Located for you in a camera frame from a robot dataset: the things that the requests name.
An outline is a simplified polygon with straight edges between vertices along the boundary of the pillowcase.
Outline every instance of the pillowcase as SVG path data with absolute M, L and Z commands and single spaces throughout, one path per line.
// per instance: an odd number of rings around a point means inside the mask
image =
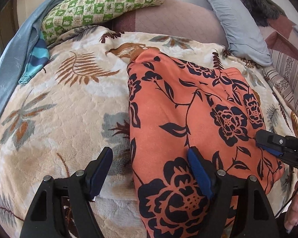
M 112 20 L 116 32 L 145 32 L 183 37 L 228 47 L 225 32 L 213 11 L 195 4 L 166 0 L 159 7 L 140 8 Z
M 241 0 L 208 1 L 224 28 L 230 52 L 261 66 L 270 66 L 272 61 L 267 44 Z
M 161 5 L 165 0 L 65 0 L 43 19 L 47 45 L 61 34 L 84 25 L 99 24 L 137 8 Z

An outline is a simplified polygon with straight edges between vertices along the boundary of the teal fabric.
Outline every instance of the teal fabric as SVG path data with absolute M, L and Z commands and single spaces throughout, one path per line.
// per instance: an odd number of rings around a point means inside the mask
M 42 21 L 48 12 L 64 0 L 46 0 L 21 25 L 0 58 L 0 117 L 24 73 L 29 55 L 37 45 Z
M 29 55 L 24 73 L 19 80 L 20 84 L 28 83 L 49 61 L 49 52 L 44 40 L 43 32 L 40 32 L 39 40 Z

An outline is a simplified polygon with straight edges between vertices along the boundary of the striped fabric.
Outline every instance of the striped fabric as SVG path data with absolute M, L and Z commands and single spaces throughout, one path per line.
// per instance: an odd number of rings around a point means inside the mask
M 275 86 L 282 93 L 286 101 L 294 106 L 298 115 L 298 61 L 282 52 L 269 50 L 272 58 L 272 66 L 280 74 L 274 77 Z
M 20 84 L 28 83 L 49 61 L 49 52 L 46 47 L 43 33 L 30 53 L 29 60 L 25 66 L 24 73 L 19 80 Z

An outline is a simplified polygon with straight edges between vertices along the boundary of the orange fabric with black flower print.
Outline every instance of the orange fabric with black flower print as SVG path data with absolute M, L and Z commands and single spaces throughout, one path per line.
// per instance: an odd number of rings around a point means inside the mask
M 191 146 L 217 169 L 255 175 L 266 193 L 282 176 L 282 162 L 255 145 L 265 124 L 237 69 L 208 69 L 148 49 L 127 72 L 134 182 L 148 237 L 193 237 L 200 229 L 209 202 L 187 163 Z

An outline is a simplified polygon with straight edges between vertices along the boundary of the beige blanket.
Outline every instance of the beige blanket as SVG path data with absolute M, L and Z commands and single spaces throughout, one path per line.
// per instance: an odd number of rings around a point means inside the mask
M 43 176 L 72 175 L 113 149 L 114 160 L 100 196 L 91 203 L 105 237 L 145 238 L 134 192 L 129 152 L 128 75 L 137 48 L 155 47 L 209 68 L 236 67 L 258 94 L 268 130 L 298 134 L 298 118 L 252 64 L 227 56 L 224 47 L 146 33 L 113 33 L 82 27 L 63 34 L 51 62 L 28 84 L 18 86 L 0 119 L 0 223 L 19 237 Z M 298 172 L 286 172 L 269 199 L 276 212 L 287 200 Z M 77 236 L 69 207 L 67 222 Z

